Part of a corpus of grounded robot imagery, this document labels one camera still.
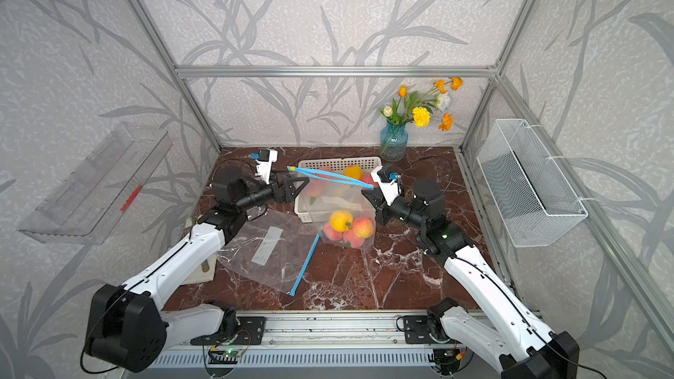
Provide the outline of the white plastic fruit basket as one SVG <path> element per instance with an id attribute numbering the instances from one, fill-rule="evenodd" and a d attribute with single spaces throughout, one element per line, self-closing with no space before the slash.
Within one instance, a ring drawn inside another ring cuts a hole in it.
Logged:
<path id="1" fill-rule="evenodd" d="M 332 159 L 314 159 L 303 160 L 297 164 L 298 168 L 321 169 L 322 167 L 331 168 L 335 173 L 342 175 L 344 170 L 351 166 L 359 166 L 364 173 L 370 173 L 374 168 L 382 165 L 382 161 L 377 156 L 367 157 L 349 157 L 349 158 L 332 158 Z M 303 204 L 297 200 L 294 204 L 294 212 L 299 219 L 308 224 L 311 222 L 310 214 L 305 210 Z"/>

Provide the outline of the clear zip-top bag blue zipper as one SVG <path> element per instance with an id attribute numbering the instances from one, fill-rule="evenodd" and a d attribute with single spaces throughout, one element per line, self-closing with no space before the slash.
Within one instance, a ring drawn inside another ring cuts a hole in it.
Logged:
<path id="1" fill-rule="evenodd" d="M 360 248 L 351 249 L 367 250 L 373 245 L 377 231 L 375 211 L 361 193 L 362 189 L 373 189 L 372 185 L 329 170 L 293 166 L 289 166 L 288 170 L 293 177 L 308 177 L 310 179 L 309 184 L 299 194 L 295 202 L 299 200 L 305 210 L 309 212 L 311 222 L 307 225 L 317 230 L 320 240 L 337 247 L 350 248 L 344 246 L 344 240 L 333 242 L 321 235 L 322 228 L 326 222 L 329 223 L 331 214 L 344 210 L 350 212 L 354 220 L 365 217 L 370 219 L 375 226 L 375 233 L 370 238 L 365 239 Z"/>

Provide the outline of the pink peach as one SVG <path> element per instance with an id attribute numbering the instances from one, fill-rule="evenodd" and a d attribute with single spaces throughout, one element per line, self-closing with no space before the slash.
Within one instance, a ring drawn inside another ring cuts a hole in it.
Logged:
<path id="1" fill-rule="evenodd" d="M 328 222 L 324 224 L 321 235 L 325 239 L 331 240 L 333 242 L 339 242 L 343 240 L 343 234 L 332 228 Z"/>
<path id="2" fill-rule="evenodd" d="M 370 219 L 360 217 L 355 219 L 352 226 L 352 232 L 359 239 L 368 239 L 375 233 L 375 226 Z"/>
<path id="3" fill-rule="evenodd" d="M 360 248 L 365 242 L 365 239 L 358 237 L 353 230 L 343 233 L 342 238 L 344 239 L 344 246 L 350 248 Z"/>

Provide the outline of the pink peach bottom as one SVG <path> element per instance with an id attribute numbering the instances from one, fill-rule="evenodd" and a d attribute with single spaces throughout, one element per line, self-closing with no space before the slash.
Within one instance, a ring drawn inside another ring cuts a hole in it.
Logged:
<path id="1" fill-rule="evenodd" d="M 350 248 L 360 248 L 365 242 L 365 239 L 358 237 L 353 230 L 343 233 L 342 238 L 344 239 L 344 246 Z"/>

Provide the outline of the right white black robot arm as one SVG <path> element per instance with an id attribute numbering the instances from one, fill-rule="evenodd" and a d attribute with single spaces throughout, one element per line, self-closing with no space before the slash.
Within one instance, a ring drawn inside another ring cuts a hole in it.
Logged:
<path id="1" fill-rule="evenodd" d="M 419 179 L 406 199 L 395 178 L 365 188 L 377 224 L 395 219 L 417 230 L 417 245 L 456 279 L 488 317 L 472 317 L 448 298 L 429 309 L 439 340 L 458 340 L 503 378 L 574 378 L 579 344 L 554 332 L 491 269 L 470 236 L 450 221 L 436 182 Z"/>

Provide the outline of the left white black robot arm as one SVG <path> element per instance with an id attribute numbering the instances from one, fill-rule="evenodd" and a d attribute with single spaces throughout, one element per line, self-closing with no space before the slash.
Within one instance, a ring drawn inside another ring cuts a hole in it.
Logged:
<path id="1" fill-rule="evenodd" d="M 82 354 L 138 373 L 177 344 L 235 336 L 238 323 L 231 305 L 212 301 L 177 312 L 163 308 L 196 268 L 233 240 L 249 210 L 270 201 L 290 204 L 309 182 L 275 171 L 255 179 L 236 167 L 217 173 L 214 206 L 177 245 L 124 284 L 105 284 L 94 294 Z"/>

